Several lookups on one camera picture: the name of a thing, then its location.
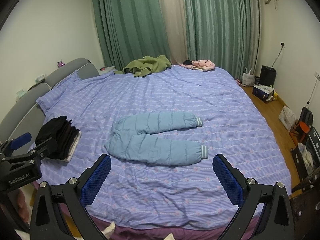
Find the upholstered headboard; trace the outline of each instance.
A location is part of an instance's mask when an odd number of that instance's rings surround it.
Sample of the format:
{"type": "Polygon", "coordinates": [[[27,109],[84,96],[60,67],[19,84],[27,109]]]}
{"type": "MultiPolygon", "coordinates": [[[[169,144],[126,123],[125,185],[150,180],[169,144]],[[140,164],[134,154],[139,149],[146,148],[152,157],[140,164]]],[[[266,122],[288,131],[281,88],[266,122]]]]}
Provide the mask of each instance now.
{"type": "Polygon", "coordinates": [[[31,142],[15,151],[13,155],[27,153],[43,125],[45,116],[36,100],[76,70],[83,80],[99,76],[96,67],[90,61],[85,58],[75,59],[48,75],[45,83],[29,90],[4,117],[0,123],[0,141],[2,143],[26,132],[31,133],[32,136],[31,142]]]}

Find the green curtain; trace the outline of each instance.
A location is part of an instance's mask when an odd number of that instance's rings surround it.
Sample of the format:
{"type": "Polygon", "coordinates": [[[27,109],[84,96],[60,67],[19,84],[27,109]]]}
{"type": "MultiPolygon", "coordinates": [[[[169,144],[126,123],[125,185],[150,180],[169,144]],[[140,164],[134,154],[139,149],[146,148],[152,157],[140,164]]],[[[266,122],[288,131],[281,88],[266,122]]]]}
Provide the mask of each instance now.
{"type": "Polygon", "coordinates": [[[144,56],[170,58],[159,0],[92,0],[105,66],[144,56]]]}
{"type": "Polygon", "coordinates": [[[240,78],[248,65],[249,0],[185,0],[190,60],[209,59],[240,78]]]}

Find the wooden floor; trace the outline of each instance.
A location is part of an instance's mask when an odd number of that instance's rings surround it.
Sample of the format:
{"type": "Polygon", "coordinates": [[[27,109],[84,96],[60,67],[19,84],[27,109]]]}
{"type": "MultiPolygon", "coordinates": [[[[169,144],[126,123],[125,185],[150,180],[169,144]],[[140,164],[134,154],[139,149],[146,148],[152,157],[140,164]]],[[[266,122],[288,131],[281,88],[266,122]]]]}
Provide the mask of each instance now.
{"type": "MultiPolygon", "coordinates": [[[[284,157],[285,163],[291,174],[292,187],[296,186],[300,180],[297,172],[297,168],[291,157],[290,149],[295,148],[295,145],[289,135],[289,132],[283,126],[279,120],[279,114],[284,106],[282,100],[272,101],[269,103],[264,103],[262,100],[257,98],[252,94],[252,87],[242,87],[243,90],[250,97],[256,108],[259,110],[261,115],[266,119],[269,127],[275,135],[276,142],[279,145],[280,151],[284,157]]],[[[302,193],[301,191],[295,192],[292,197],[302,193]]]]}

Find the white wall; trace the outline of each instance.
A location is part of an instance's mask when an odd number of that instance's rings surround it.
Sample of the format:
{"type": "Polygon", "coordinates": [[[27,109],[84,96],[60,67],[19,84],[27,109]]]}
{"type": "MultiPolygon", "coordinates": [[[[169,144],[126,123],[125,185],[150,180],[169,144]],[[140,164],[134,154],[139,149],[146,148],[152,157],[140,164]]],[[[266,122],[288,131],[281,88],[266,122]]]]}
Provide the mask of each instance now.
{"type": "MultiPolygon", "coordinates": [[[[320,72],[320,22],[305,0],[278,0],[262,7],[262,37],[256,75],[262,65],[272,66],[285,43],[283,54],[275,64],[275,89],[299,118],[320,72]]],[[[311,101],[314,126],[320,130],[320,86],[311,101]]]]}
{"type": "Polygon", "coordinates": [[[79,57],[104,66],[91,0],[20,0],[0,31],[0,121],[17,91],[79,57]]]}

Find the wall socket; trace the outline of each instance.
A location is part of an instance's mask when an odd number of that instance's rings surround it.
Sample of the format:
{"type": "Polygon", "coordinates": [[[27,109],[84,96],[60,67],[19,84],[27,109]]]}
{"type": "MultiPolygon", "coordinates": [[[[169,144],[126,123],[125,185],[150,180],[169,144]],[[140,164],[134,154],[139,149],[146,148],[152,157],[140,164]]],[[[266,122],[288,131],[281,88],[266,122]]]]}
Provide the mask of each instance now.
{"type": "Polygon", "coordinates": [[[315,75],[314,75],[318,80],[320,80],[320,73],[318,71],[315,72],[315,75]]]}

